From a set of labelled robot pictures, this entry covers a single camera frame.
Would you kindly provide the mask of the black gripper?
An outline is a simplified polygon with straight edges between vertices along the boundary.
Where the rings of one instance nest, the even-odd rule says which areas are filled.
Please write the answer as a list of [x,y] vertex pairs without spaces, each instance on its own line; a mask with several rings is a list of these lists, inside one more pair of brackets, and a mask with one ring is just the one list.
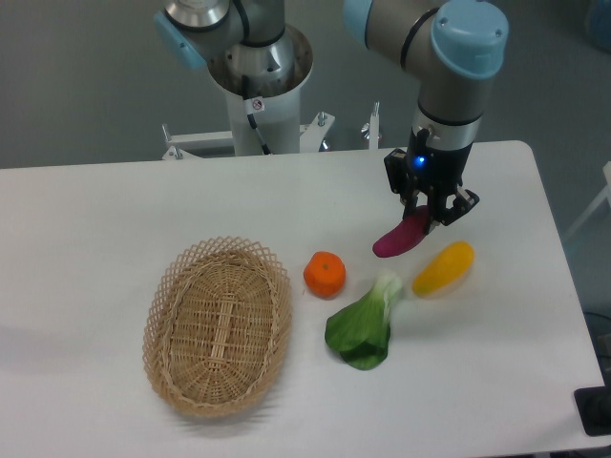
[[394,149],[384,158],[390,189],[404,205],[402,219],[426,216],[426,207],[418,205],[418,196],[431,188],[425,234],[438,225],[453,224],[479,203],[476,193],[462,188],[462,174],[473,144],[445,151],[428,146],[431,137],[426,129],[411,133],[407,151]]

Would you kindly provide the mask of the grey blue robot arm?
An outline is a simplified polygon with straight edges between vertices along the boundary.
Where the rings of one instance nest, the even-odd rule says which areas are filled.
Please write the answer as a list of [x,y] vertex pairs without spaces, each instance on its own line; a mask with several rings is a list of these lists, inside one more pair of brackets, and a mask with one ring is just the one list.
[[[404,219],[423,233],[454,223],[478,203],[462,174],[503,64],[505,15],[485,1],[347,1],[343,15],[364,47],[420,83],[409,145],[385,158]],[[167,1],[154,23],[178,61],[207,68],[237,97],[234,137],[246,140],[247,152],[278,154],[275,134],[296,137],[290,114],[263,116],[273,97],[296,90],[311,69],[283,2]]]

